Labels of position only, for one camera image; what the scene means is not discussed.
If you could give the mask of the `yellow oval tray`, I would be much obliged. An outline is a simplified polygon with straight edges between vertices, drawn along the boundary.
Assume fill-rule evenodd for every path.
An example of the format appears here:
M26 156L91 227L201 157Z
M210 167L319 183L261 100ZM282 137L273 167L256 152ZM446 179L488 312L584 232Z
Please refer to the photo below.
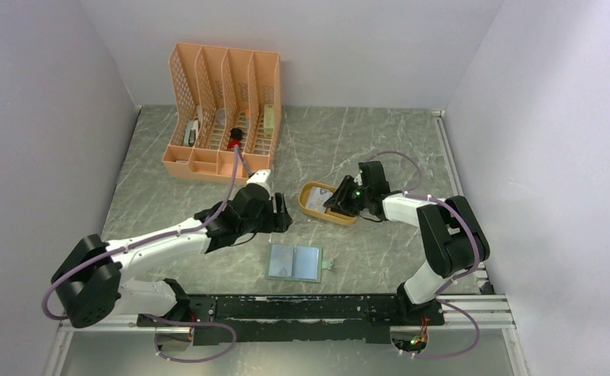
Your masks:
M308 182L302 188L298 196L301 211L323 221L332 222L342 226L351 226L356 223L357 218L342 215L324 207L324 202L331 198L337 189L321 182Z

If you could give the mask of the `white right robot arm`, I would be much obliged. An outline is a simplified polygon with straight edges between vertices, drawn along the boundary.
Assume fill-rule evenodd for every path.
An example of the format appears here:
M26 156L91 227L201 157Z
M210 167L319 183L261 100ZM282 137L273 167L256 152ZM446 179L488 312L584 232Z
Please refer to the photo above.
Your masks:
M398 287L395 315L415 324L434 300L455 280L472 273L490 254L471 206L461 195L438 199L393 190L379 161L359 163L356 177L347 175L323 204L339 215L370 215L373 222L400 222L420 230L425 261Z

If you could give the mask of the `green leather card holder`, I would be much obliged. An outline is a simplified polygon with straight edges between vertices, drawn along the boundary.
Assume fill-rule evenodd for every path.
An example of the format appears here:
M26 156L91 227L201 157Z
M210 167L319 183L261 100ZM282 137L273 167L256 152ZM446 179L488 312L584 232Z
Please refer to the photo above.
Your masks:
M326 260L323 258L323 249L312 246L301 246L294 244L280 244L295 246L294 254L294 277L292 279L272 278L267 276L269 265L269 253L274 244L269 247L268 262L265 276L270 280L289 280L301 281L307 283L319 283L322 279L322 272L329 270L334 265L332 259Z

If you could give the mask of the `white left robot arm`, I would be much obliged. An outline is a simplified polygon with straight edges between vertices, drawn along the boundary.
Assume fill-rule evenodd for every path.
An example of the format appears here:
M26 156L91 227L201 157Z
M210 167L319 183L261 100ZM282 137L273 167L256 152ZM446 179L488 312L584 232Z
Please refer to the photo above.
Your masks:
M191 317L183 287L171 278L146 282L138 275L185 256L233 246L247 234L284 233L292 222L283 194L250 183L232 200L163 230L122 240L84 237L52 276L48 293L57 294L65 319L75 328L125 314L160 317L177 326Z

